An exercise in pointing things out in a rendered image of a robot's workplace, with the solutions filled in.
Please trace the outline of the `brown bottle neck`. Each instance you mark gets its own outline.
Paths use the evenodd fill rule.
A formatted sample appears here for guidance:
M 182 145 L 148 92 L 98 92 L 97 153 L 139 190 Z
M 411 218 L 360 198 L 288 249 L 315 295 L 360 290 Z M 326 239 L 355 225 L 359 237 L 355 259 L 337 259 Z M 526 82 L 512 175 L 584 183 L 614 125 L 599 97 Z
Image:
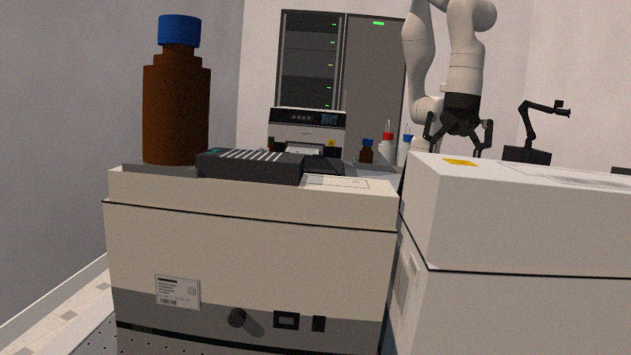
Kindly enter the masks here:
M 194 56 L 194 46 L 188 44 L 163 44 L 163 54 Z

